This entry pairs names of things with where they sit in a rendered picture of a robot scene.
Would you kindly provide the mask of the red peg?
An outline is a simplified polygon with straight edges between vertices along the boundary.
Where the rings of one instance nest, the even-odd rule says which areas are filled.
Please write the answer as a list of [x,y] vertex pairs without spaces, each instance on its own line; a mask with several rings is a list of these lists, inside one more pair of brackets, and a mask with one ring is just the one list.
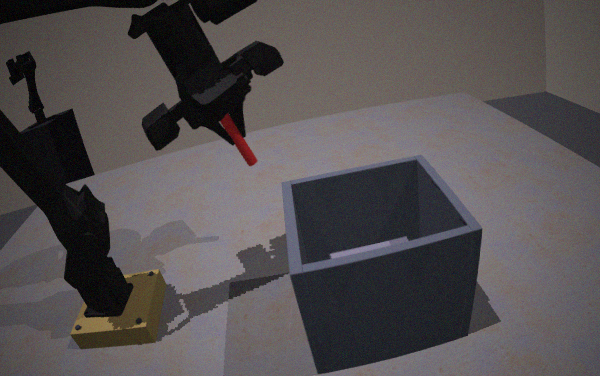
[[246,160],[249,166],[254,165],[257,162],[255,154],[251,151],[246,141],[239,132],[238,128],[234,124],[230,115],[227,113],[224,118],[220,121],[222,126],[226,129],[227,133],[235,142],[236,148],[242,155],[242,157]]

